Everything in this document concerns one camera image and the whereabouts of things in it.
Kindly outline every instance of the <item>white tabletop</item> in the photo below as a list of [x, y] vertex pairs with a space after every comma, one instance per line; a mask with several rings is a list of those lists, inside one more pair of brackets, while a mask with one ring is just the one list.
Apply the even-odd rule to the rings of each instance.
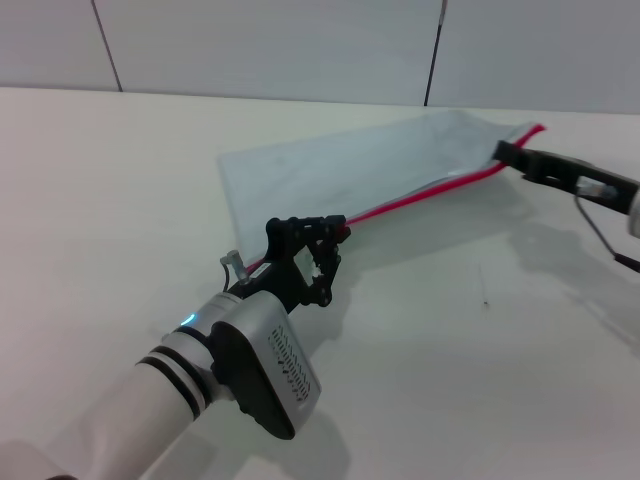
[[[219, 154], [424, 112], [0, 90], [0, 440], [45, 447], [221, 289]], [[640, 178], [640, 117], [472, 113]], [[342, 255], [332, 305], [292, 315], [323, 385], [299, 436], [215, 404], [150, 478], [638, 477], [640, 277], [568, 195], [506, 171], [356, 226]]]

